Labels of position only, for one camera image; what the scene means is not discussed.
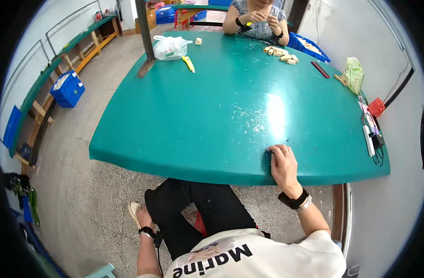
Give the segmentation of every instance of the tiled floor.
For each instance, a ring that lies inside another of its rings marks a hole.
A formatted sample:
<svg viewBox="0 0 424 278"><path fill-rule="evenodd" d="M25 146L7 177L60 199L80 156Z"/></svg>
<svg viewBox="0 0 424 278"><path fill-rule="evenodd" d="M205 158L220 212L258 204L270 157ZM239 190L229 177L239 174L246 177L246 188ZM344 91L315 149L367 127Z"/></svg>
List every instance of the tiled floor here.
<svg viewBox="0 0 424 278"><path fill-rule="evenodd" d="M171 29L172 24L159 25L151 33ZM71 277L83 277L109 262L116 268L116 277L136 276L139 238L127 204L142 201L145 190L157 187L165 178L90 160L88 145L110 98L143 53L140 35L120 37L86 66L80 74L86 91L76 108L57 106L54 110L54 123L39 152L38 170L31 174L31 184L38 192L39 237ZM273 240L289 243L304 237L297 214L277 200L276 187L232 188ZM332 187L307 190L331 226ZM188 207L185 215L193 222L195 208ZM164 244L161 249L165 270L170 256Z"/></svg>

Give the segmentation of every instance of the silver watch band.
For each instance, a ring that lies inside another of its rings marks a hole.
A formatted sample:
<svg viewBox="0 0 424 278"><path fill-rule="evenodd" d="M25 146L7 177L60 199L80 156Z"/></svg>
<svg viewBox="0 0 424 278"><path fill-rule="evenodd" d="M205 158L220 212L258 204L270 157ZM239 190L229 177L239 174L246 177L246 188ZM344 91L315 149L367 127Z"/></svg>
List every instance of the silver watch band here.
<svg viewBox="0 0 424 278"><path fill-rule="evenodd" d="M139 235L140 235L140 236L144 235L144 236L150 237L150 238L152 239L152 241L153 241L153 237L152 237L152 236L150 236L150 235L149 235L148 233L146 233L146 232L141 232L141 233L139 233Z"/></svg>
<svg viewBox="0 0 424 278"><path fill-rule="evenodd" d="M303 210L307 209L312 201L313 201L313 198L311 197L311 195L309 195L306 198L306 202L304 202L304 204L300 208L296 209L296 211L299 212L299 211L303 211Z"/></svg>

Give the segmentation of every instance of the white t-shirt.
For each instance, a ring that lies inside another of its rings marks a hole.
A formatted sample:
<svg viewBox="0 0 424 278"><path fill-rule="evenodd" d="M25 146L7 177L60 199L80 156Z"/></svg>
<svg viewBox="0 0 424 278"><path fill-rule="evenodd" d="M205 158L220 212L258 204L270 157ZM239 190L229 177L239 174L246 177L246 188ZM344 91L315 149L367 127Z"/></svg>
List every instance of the white t-shirt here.
<svg viewBox="0 0 424 278"><path fill-rule="evenodd" d="M231 230L203 239L177 258L164 278L342 277L346 261L326 231L299 244L267 239L258 229ZM138 278L157 278L152 274Z"/></svg>

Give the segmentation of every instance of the plastic bag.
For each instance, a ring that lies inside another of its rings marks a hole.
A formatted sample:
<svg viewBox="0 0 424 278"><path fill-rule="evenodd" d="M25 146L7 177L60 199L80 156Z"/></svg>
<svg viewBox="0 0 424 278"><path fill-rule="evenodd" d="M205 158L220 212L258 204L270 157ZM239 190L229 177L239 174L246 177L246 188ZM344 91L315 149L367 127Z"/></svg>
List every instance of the plastic bag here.
<svg viewBox="0 0 424 278"><path fill-rule="evenodd" d="M159 60L177 60L187 54L187 44L192 41L186 41L182 37L165 37L154 36L155 40L159 41L153 47L155 57Z"/></svg>
<svg viewBox="0 0 424 278"><path fill-rule="evenodd" d="M346 86L356 95L360 93L364 76L362 67L357 58L351 57L346 59L342 78L346 80Z"/></svg>
<svg viewBox="0 0 424 278"><path fill-rule="evenodd" d="M375 116L376 118L379 118L382 114L383 110L385 110L385 105L383 104L383 101L380 98L376 98L373 100L370 105L368 106L368 111Z"/></svg>

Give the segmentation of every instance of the black pants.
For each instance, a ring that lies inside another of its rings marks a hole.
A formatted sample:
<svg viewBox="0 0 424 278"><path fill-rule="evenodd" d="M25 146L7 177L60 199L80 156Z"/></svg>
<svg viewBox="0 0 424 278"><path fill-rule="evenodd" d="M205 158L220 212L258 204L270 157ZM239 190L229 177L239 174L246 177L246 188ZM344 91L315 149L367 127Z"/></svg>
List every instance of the black pants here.
<svg viewBox="0 0 424 278"><path fill-rule="evenodd" d="M192 202L203 218L208 237L222 231L256 227L254 219L229 185L170 178L157 189L147 190L144 198L172 260L190 252L203 239L181 214Z"/></svg>

